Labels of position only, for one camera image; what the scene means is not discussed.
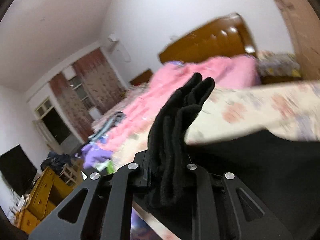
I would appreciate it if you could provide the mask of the black pants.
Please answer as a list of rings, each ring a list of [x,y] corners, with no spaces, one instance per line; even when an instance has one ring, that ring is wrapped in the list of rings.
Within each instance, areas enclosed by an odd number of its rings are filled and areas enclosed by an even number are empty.
[[[155,118],[148,137],[151,188],[141,204],[182,239],[191,238],[192,184],[187,168],[214,180],[236,176],[271,210],[294,239],[319,239],[319,143],[289,141],[266,130],[203,146],[184,143],[187,128],[213,91],[195,73]]]

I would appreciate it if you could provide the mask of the purple clothes pile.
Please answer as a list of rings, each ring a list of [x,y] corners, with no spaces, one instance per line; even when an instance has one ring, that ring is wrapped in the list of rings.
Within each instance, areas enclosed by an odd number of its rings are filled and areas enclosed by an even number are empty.
[[[94,167],[95,163],[103,163],[111,159],[113,152],[103,150],[96,143],[90,142],[81,148],[81,156],[84,159],[83,168]]]

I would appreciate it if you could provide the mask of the yellow wooden dresser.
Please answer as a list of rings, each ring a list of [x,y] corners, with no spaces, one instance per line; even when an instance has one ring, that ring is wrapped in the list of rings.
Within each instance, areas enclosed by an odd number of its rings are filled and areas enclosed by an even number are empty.
[[[58,175],[47,167],[18,212],[16,226],[31,233],[83,181],[81,164],[65,166]]]

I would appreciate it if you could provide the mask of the black television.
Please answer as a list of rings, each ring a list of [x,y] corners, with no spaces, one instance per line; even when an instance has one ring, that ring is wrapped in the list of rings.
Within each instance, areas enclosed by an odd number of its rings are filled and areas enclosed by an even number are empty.
[[[21,197],[29,190],[37,174],[37,168],[20,145],[8,150],[0,157],[1,174],[11,188]]]

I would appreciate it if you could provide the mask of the floral bed sheet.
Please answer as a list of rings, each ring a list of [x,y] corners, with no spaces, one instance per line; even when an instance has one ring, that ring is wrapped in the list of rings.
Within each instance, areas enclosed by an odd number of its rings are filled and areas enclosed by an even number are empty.
[[[125,123],[110,133],[105,149],[113,151],[120,167],[147,148],[151,124],[180,83],[151,87],[133,103],[140,113],[127,115]],[[289,82],[245,89],[215,88],[200,114],[188,128],[185,141],[199,145],[238,138],[267,129],[293,141],[319,140],[319,81]]]

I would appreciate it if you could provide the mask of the patterned curtain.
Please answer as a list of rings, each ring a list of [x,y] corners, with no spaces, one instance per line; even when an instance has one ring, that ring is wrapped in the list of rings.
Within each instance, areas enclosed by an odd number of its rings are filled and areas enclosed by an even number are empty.
[[[89,110],[95,107],[106,113],[121,101],[125,88],[100,48],[73,62],[71,69],[75,77],[67,79],[59,72],[49,85],[63,113],[85,141],[93,134]]]

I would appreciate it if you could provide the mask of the wooden nightstand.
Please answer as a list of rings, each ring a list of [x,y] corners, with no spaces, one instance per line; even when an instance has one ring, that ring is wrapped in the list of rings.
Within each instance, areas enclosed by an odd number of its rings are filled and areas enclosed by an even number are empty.
[[[138,86],[138,85],[141,85],[143,83],[148,83],[152,76],[153,76],[152,70],[151,69],[147,69],[146,71],[144,71],[143,73],[139,74],[134,79],[132,79],[130,81],[130,85]]]

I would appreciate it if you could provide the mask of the small bedside table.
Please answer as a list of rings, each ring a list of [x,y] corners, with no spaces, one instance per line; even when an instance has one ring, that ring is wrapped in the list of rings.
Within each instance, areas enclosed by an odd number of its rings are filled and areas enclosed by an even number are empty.
[[[264,85],[302,80],[295,54],[265,50],[257,53],[257,59],[257,71]]]

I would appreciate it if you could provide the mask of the wooden headboard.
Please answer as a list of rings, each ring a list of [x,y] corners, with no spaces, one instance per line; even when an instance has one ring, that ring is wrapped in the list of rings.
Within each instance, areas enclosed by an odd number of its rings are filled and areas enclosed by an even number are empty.
[[[169,44],[158,58],[199,63],[214,56],[257,56],[255,41],[246,22],[238,13],[217,18]]]

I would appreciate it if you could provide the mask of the wooden wardrobe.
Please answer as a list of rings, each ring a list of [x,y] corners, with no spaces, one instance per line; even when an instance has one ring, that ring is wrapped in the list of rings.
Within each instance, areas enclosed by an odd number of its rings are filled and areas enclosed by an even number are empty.
[[[319,79],[319,18],[308,0],[274,0],[305,80]]]

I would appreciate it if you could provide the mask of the wall air conditioner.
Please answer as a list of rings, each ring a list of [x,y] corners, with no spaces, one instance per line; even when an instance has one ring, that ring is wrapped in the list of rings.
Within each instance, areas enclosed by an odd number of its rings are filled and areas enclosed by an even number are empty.
[[[108,35],[108,51],[113,51],[116,45],[119,43],[119,37],[116,34],[110,34]]]

